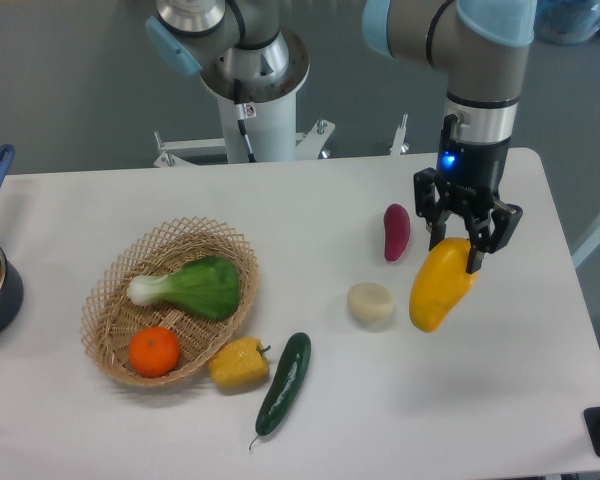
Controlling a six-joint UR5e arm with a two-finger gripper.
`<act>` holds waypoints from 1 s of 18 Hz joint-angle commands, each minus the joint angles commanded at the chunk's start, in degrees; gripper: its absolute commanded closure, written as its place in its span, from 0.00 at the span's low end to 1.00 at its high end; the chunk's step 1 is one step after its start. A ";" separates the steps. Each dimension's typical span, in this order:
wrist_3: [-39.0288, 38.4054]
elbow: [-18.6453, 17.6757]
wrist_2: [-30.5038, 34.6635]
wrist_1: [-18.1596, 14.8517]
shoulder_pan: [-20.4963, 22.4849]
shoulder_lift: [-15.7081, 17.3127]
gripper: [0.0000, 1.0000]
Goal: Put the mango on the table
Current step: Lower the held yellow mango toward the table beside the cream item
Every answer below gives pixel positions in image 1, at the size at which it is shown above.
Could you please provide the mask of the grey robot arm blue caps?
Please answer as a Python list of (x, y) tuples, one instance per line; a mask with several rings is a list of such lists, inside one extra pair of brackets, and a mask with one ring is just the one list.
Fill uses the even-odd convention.
[[(292, 160), (295, 95), (309, 71), (299, 37), (275, 1), (159, 1), (145, 24), (155, 50), (198, 75), (223, 116), (228, 160)], [(532, 1), (369, 1), (368, 47), (448, 77), (436, 165), (416, 173), (414, 200), (432, 245), (450, 215), (469, 236), (468, 273), (505, 247), (522, 215), (499, 184), (513, 131), (536, 5)]]

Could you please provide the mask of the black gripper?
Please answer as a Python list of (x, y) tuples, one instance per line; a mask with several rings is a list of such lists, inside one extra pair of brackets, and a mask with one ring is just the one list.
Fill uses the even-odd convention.
[(457, 114), (444, 117), (436, 170), (426, 168), (414, 175), (414, 201), (430, 235), (429, 250), (445, 239), (451, 212), (462, 216), (470, 242), (466, 272), (474, 274), (486, 254), (508, 245), (523, 210), (499, 199), (509, 140), (461, 141), (453, 137), (459, 125)]

